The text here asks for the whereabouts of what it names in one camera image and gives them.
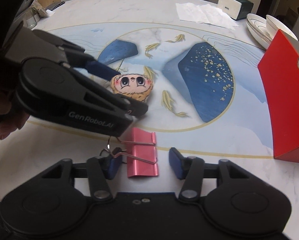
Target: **person's hand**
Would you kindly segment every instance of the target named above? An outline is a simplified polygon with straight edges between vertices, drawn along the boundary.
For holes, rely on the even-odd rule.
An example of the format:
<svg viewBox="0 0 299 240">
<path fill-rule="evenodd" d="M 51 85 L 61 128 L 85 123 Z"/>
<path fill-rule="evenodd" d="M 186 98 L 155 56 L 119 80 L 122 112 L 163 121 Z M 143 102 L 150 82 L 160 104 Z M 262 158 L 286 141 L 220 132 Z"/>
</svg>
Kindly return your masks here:
<svg viewBox="0 0 299 240">
<path fill-rule="evenodd" d="M 0 89 L 0 115 L 9 113 L 12 104 L 9 100 L 10 92 Z M 0 140 L 5 139 L 16 129 L 21 129 L 30 116 L 24 111 L 8 115 L 0 122 Z"/>
</svg>

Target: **cartoon eye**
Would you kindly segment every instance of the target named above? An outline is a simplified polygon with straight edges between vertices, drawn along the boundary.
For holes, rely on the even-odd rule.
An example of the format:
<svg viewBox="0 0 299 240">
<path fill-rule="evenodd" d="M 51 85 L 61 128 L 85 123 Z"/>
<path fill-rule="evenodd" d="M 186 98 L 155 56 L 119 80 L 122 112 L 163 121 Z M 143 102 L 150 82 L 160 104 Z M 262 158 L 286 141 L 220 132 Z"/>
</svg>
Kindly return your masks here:
<svg viewBox="0 0 299 240">
<path fill-rule="evenodd" d="M 144 86 L 145 85 L 145 80 L 143 77 L 137 77 L 136 78 L 137 86 Z"/>
<path fill-rule="evenodd" d="M 129 79 L 128 79 L 128 77 L 123 77 L 122 79 L 121 79 L 121 87 L 123 88 L 123 87 L 126 87 L 126 86 L 128 86 L 128 84 L 129 84 Z"/>
</svg>

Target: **marble tabletop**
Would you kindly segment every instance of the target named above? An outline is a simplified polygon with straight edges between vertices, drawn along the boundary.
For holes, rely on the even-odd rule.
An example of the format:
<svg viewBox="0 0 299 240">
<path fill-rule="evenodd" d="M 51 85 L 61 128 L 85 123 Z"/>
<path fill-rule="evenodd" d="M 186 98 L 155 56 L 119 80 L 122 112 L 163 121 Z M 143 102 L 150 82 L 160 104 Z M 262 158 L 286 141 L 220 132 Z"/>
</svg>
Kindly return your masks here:
<svg viewBox="0 0 299 240">
<path fill-rule="evenodd" d="M 108 22 L 168 24 L 222 34 L 261 48 L 248 32 L 244 20 L 238 21 L 240 27 L 235 27 L 235 30 L 180 21 L 175 3 L 186 2 L 197 5 L 207 3 L 202 0 L 71 0 L 57 8 L 51 17 L 40 20 L 36 28 L 52 31 L 76 25 Z M 66 128 L 31 117 L 20 131 L 0 141 L 0 200 L 15 187 L 63 158 L 72 158 L 77 163 L 98 155 L 104 147 L 105 138 L 102 135 Z M 199 155 L 207 163 L 217 163 L 221 156 L 208 153 Z M 256 155 L 248 158 L 229 155 L 226 158 L 288 196 L 292 203 L 292 214 L 284 233 L 292 240 L 299 240 L 299 163 Z M 127 179 L 126 167 L 122 166 L 116 178 L 109 182 L 111 190 L 114 193 L 178 193 L 182 182 L 175 178 L 168 165 L 166 149 L 158 147 L 158 159 L 160 176 Z M 77 179 L 75 187 L 89 195 L 86 179 Z M 202 192 L 207 194 L 215 187 L 214 179 L 205 179 Z"/>
</svg>

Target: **metal screw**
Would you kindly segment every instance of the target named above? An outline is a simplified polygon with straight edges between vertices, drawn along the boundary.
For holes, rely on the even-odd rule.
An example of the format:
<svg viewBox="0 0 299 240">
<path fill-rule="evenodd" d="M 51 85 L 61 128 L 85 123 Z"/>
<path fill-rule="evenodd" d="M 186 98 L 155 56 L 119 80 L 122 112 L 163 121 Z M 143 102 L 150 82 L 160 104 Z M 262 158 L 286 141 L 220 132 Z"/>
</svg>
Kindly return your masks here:
<svg viewBox="0 0 299 240">
<path fill-rule="evenodd" d="M 94 192 L 94 196 L 98 199 L 104 199 L 110 196 L 110 193 L 106 190 L 97 190 Z"/>
<path fill-rule="evenodd" d="M 148 203 L 148 202 L 150 202 L 150 199 L 149 198 L 142 198 L 142 202 L 143 203 Z"/>
<path fill-rule="evenodd" d="M 185 198 L 195 198 L 197 196 L 197 192 L 191 189 L 184 190 L 181 194 Z"/>
<path fill-rule="evenodd" d="M 128 105 L 131 104 L 131 102 L 128 99 L 126 99 L 126 98 L 124 98 L 124 102 L 127 103 Z"/>
<path fill-rule="evenodd" d="M 141 202 L 140 200 L 138 200 L 138 199 L 134 199 L 134 200 L 132 201 L 132 203 L 135 204 L 135 205 L 140 205 L 140 204 L 142 204 L 142 202 Z"/>
<path fill-rule="evenodd" d="M 66 63 L 66 62 L 63 62 L 62 66 L 65 67 L 65 68 L 71 68 L 71 65 Z"/>
<path fill-rule="evenodd" d="M 133 121 L 133 117 L 132 117 L 132 116 L 130 116 L 129 114 L 125 114 L 125 117 L 126 117 L 128 120 L 131 120 L 131 121 Z"/>
</svg>

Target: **blue gripper pad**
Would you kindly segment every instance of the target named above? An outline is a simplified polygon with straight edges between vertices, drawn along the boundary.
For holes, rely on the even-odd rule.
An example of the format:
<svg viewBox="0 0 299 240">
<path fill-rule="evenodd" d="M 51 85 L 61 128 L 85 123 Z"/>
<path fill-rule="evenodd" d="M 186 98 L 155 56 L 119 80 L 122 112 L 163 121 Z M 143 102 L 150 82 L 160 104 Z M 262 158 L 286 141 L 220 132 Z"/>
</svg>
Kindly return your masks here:
<svg viewBox="0 0 299 240">
<path fill-rule="evenodd" d="M 88 73 L 110 81 L 114 76 L 120 75 L 120 72 L 107 67 L 106 65 L 95 61 L 89 61 L 84 67 Z"/>
<path fill-rule="evenodd" d="M 176 149 L 170 148 L 168 153 L 169 163 L 178 179 L 185 179 L 187 172 L 183 170 L 182 161 L 186 158 Z"/>
<path fill-rule="evenodd" d="M 121 148 L 115 148 L 113 154 L 115 155 L 121 151 L 122 151 Z M 105 179 L 112 180 L 115 178 L 115 175 L 119 170 L 122 161 L 123 161 L 122 155 L 118 156 L 117 158 L 113 158 L 111 155 L 108 155 L 107 157 L 99 159 L 99 163 Z"/>
</svg>

